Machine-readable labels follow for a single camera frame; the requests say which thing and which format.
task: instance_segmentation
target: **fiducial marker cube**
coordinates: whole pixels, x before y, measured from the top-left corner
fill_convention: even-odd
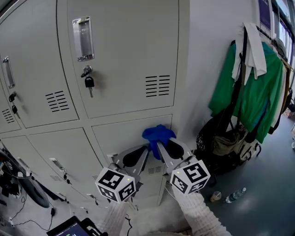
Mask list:
[[[133,177],[104,167],[95,181],[100,194],[112,201],[126,201],[136,192]]]
[[[172,171],[170,183],[184,195],[188,195],[203,188],[209,178],[209,171],[204,162],[199,160]]]

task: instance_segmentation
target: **white sleeve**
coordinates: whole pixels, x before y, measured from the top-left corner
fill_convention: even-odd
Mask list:
[[[128,203],[115,203],[112,201],[104,217],[98,222],[96,227],[102,233],[108,233],[109,236],[120,235],[127,209]]]
[[[231,236],[205,205],[201,194],[192,193],[184,196],[174,186],[173,192],[194,236]]]

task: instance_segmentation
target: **blue towel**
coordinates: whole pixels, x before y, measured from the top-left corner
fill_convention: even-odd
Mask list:
[[[176,138],[172,130],[167,129],[161,124],[156,127],[145,129],[142,133],[142,137],[149,141],[149,149],[153,151],[153,156],[158,160],[161,160],[161,158],[157,150],[157,141],[161,141],[167,146],[168,139]]]

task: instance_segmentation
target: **locker door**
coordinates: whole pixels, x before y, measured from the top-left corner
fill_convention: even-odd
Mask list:
[[[29,140],[41,157],[63,178],[55,158],[65,169],[72,186],[81,194],[100,198],[95,180],[102,170],[82,128],[29,136]]]
[[[20,127],[16,121],[12,110],[6,100],[2,85],[0,83],[0,133],[19,130]]]
[[[67,14],[89,118],[173,105],[178,0],[71,0]],[[93,98],[80,77],[86,65],[93,69]]]
[[[67,88],[56,28],[56,1],[27,0],[0,25],[2,84],[25,127],[78,119]]]
[[[32,176],[54,193],[61,193],[70,202],[85,200],[79,192],[69,186],[36,152],[26,136],[4,138],[2,142],[13,157],[25,168],[28,166]]]
[[[171,127],[172,116],[161,116],[147,119],[139,119],[114,124],[94,126],[93,131],[100,148],[107,158],[110,154],[120,153],[128,148],[148,143],[142,138],[142,132],[146,128],[154,127],[158,124]],[[161,187],[162,175],[164,174],[164,164],[157,160],[152,152],[149,153],[145,170],[141,173],[143,186],[136,193],[136,198],[144,202],[151,200],[150,204],[157,204]]]

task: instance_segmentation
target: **key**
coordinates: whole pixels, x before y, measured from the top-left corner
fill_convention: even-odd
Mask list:
[[[85,86],[89,89],[90,97],[93,98],[92,88],[94,87],[94,80],[92,77],[90,77],[90,76],[86,77]]]
[[[18,109],[15,105],[12,106],[12,112],[13,112],[13,114],[16,114],[18,116],[18,118],[20,119],[20,117],[18,115]]]

